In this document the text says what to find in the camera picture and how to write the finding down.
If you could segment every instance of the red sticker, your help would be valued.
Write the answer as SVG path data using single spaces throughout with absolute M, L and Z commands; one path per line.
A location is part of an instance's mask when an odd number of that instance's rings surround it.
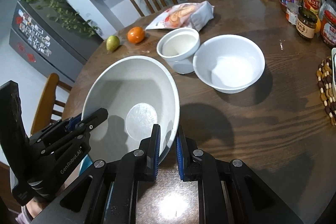
M 36 62 L 36 60 L 35 60 L 35 57 L 34 57 L 34 55 L 33 54 L 27 54 L 27 57 L 28 57 L 28 61 L 29 62 Z
M 22 52 L 22 53 L 25 53 L 25 52 L 26 52 L 25 47 L 24 47 L 23 44 L 20 43 L 20 42 L 17 44 L 17 49 L 18 49 L 20 52 Z
M 21 22 L 23 22 L 23 18 L 22 17 L 16 17 L 16 24 L 20 24 Z

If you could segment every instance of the refrigerator door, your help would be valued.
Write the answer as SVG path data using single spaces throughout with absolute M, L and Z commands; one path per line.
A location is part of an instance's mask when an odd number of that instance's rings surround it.
M 67 48 L 69 46 L 32 8 L 28 13 L 20 3 L 17 3 L 12 28 L 36 53 L 73 82 L 76 80 L 86 60 L 83 57 L 73 56 Z
M 9 44 L 19 55 L 21 55 L 24 60 L 26 60 L 44 76 L 48 77 L 54 72 L 58 74 L 59 79 L 62 82 L 70 86 L 74 85 L 74 82 L 70 78 L 42 58 L 42 56 L 39 55 L 29 44 L 27 44 L 13 29 L 10 30 Z

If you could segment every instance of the white ceramic pot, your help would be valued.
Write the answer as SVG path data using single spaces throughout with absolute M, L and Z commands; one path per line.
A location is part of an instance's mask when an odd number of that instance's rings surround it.
M 265 69 L 261 49 L 239 35 L 220 35 L 205 41 L 194 55 L 198 78 L 223 93 L 238 93 L 255 83 Z
M 173 77 L 159 61 L 146 56 L 124 58 L 107 68 L 85 100 L 82 119 L 100 107 L 109 117 L 91 131 L 92 161 L 120 160 L 161 127 L 161 162 L 173 144 L 179 125 L 179 94 Z
M 192 28 L 179 28 L 166 34 L 157 44 L 157 53 L 180 74 L 194 71 L 193 56 L 200 46 L 200 36 Z

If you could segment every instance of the wooden table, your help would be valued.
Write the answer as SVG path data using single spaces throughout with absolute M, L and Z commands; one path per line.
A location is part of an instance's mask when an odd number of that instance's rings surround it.
M 215 158 L 243 160 L 304 223 L 313 223 L 336 191 L 335 127 L 324 112 L 315 75 L 330 50 L 320 38 L 304 41 L 278 0 L 208 1 L 215 6 L 214 19 L 200 31 L 201 42 L 221 34 L 253 40 L 266 60 L 257 83 L 238 94 L 223 94 L 194 73 L 173 72 L 156 53 L 167 30 L 147 31 L 139 45 L 125 40 L 131 27 L 146 27 L 155 17 L 150 15 L 119 32 L 123 45 L 113 54 L 104 43 L 96 50 L 70 93 L 63 118 L 82 112 L 92 84 L 115 61 L 131 55 L 155 58 L 176 82 L 186 136 Z M 240 73 L 239 64 L 232 69 Z M 175 147 L 160 165 L 157 181 L 140 185 L 137 223 L 198 223 L 197 184 L 180 181 Z

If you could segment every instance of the jar with red lid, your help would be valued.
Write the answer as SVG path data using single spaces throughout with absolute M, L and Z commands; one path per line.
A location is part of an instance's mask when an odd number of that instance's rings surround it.
M 336 16 L 325 10 L 321 24 L 321 36 L 328 47 L 336 45 Z

